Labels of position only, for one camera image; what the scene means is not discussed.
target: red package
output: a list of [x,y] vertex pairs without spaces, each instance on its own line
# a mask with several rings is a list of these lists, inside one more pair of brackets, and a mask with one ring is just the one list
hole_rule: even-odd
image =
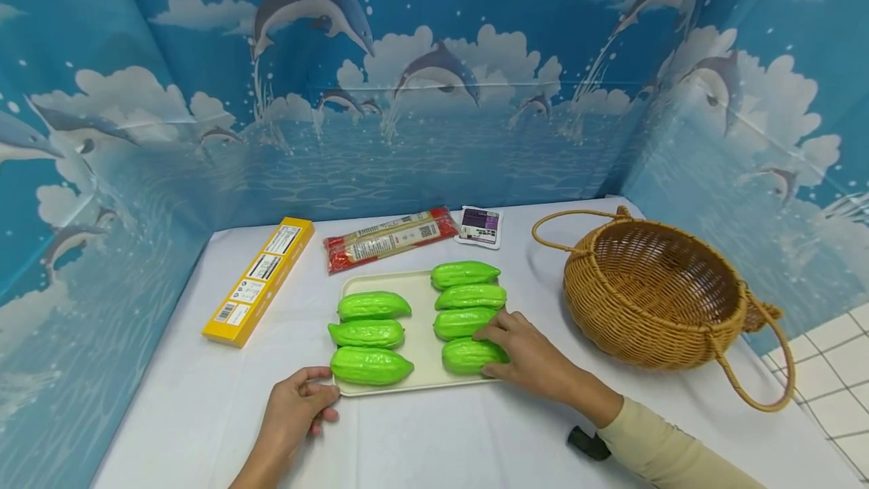
[[341,272],[390,255],[456,236],[459,226],[450,209],[435,208],[399,220],[326,238],[328,273]]

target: rectangular tray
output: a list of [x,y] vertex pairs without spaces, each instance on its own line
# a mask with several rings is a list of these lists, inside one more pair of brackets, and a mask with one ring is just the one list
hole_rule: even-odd
[[392,386],[359,386],[335,380],[345,397],[362,397],[388,392],[416,391],[437,387],[464,386],[468,384],[494,381],[481,374],[456,376],[444,370],[441,363],[443,340],[435,336],[434,322],[437,311],[435,300],[440,291],[430,282],[430,271],[396,272],[374,276],[350,278],[341,290],[341,296],[366,291],[393,291],[400,294],[410,304],[411,316],[396,319],[404,327],[404,344],[395,348],[415,367],[404,380]]

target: purple label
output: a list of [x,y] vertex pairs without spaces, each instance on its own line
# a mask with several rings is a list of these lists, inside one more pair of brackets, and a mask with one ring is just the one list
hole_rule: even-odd
[[481,229],[497,230],[498,214],[486,212],[485,210],[465,209],[465,214],[462,217],[462,225],[475,226]]

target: white table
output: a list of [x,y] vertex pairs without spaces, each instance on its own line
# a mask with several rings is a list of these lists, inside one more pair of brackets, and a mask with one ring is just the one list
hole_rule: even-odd
[[[566,254],[531,238],[534,222],[566,209],[614,212],[623,198],[505,209],[494,252],[443,241],[327,277],[321,239],[384,219],[316,224],[316,236],[244,349],[199,334],[273,227],[217,232],[168,324],[142,385],[95,479],[96,489],[227,487],[256,437],[275,381],[307,364],[328,364],[339,290],[352,276],[483,260],[502,270],[510,306],[521,308],[574,362],[658,411],[773,488],[861,485],[793,403],[761,414],[731,390],[721,369],[652,374],[629,368],[578,335],[561,300]],[[640,215],[629,205],[634,215]],[[542,227],[571,245],[603,220],[560,218]],[[761,400],[781,387],[739,340],[728,358]],[[287,484],[341,489],[646,487],[614,460],[596,463],[565,445],[578,414],[500,382],[368,398],[343,398],[342,419],[325,427]]]

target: toy bitter melon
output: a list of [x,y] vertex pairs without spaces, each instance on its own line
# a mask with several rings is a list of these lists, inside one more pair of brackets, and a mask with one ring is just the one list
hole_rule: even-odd
[[434,309],[471,308],[483,306],[502,308],[507,303],[507,291],[493,283],[456,285],[446,289],[434,302]]
[[410,304],[390,291],[349,294],[338,302],[341,321],[391,319],[402,315],[410,315]]
[[496,315],[491,308],[459,308],[445,310],[434,318],[434,332],[441,340],[465,338],[486,327],[486,323]]
[[379,347],[339,347],[330,365],[338,380],[364,386],[390,386],[413,371],[412,362]]
[[393,348],[404,342],[404,329],[394,319],[358,319],[328,324],[328,333],[338,346]]
[[452,374],[479,374],[487,363],[506,363],[510,359],[501,347],[488,340],[459,338],[441,350],[444,368]]
[[432,270],[432,284],[436,289],[444,290],[454,285],[488,283],[501,274],[496,267],[478,260],[462,260],[454,263],[444,263]]

